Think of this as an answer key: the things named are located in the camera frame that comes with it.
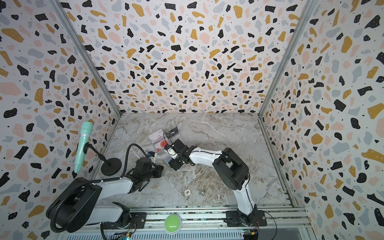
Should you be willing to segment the red circle credit card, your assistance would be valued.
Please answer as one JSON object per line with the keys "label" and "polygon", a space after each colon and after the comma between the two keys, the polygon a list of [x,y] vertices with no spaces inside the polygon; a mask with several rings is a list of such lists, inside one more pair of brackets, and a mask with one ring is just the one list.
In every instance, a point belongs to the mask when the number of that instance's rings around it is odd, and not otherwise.
{"label": "red circle credit card", "polygon": [[157,143],[157,145],[156,145],[157,151],[159,152],[159,151],[163,150],[166,145],[167,145],[167,143],[165,141],[161,141],[161,142]]}

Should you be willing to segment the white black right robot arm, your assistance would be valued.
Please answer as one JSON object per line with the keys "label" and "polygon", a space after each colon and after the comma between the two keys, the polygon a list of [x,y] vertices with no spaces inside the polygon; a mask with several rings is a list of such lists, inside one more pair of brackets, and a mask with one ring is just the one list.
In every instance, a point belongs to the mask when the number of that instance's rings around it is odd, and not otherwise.
{"label": "white black right robot arm", "polygon": [[232,149],[209,151],[197,146],[188,147],[180,140],[176,140],[172,145],[167,144],[165,151],[172,158],[169,166],[175,171],[184,164],[213,167],[223,183],[234,191],[238,211],[245,216],[257,211],[249,188],[249,167]]}

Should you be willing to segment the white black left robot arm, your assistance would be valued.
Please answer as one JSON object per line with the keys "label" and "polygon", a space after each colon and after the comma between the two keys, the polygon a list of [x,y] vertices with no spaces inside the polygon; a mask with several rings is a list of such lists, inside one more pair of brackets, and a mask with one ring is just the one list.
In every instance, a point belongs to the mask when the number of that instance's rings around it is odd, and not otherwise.
{"label": "white black left robot arm", "polygon": [[135,168],[122,177],[75,179],[46,212],[51,230],[73,233],[87,225],[111,224],[118,229],[134,226],[136,220],[129,207],[119,202],[102,206],[101,201],[116,195],[140,192],[151,179],[160,178],[163,170],[163,166],[143,157],[137,160]]}

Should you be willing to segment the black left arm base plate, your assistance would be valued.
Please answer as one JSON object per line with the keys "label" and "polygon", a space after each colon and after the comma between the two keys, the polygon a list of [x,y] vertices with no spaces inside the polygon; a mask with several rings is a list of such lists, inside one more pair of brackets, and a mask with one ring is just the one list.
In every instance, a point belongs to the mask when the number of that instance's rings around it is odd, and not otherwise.
{"label": "black left arm base plate", "polygon": [[123,212],[116,222],[103,223],[105,230],[137,230],[143,229],[147,218],[146,212]]}

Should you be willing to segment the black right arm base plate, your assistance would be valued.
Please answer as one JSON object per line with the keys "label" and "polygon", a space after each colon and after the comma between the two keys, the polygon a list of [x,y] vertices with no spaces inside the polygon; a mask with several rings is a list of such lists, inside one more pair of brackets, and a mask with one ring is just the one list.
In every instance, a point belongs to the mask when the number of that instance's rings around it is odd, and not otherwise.
{"label": "black right arm base plate", "polygon": [[266,227],[267,220],[264,211],[253,211],[250,215],[245,215],[240,211],[227,211],[224,222],[228,227]]}

